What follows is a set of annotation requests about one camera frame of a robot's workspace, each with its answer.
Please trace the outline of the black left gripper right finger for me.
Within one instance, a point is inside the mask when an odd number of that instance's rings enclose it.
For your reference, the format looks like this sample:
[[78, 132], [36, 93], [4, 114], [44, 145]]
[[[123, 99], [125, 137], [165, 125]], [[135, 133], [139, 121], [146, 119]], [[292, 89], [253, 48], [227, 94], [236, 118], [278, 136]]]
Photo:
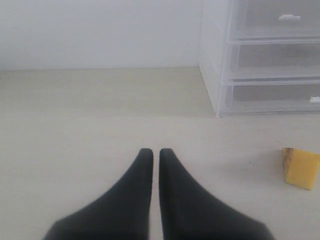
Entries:
[[203, 188], [174, 151], [159, 152], [159, 203], [165, 240], [273, 240], [268, 227]]

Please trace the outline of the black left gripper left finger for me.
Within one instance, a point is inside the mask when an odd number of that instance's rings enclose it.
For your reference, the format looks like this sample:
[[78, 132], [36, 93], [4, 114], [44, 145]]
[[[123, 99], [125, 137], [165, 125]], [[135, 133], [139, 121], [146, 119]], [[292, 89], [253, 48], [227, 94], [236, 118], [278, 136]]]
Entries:
[[147, 240], [153, 151], [139, 150], [124, 175], [102, 196], [55, 222], [46, 240]]

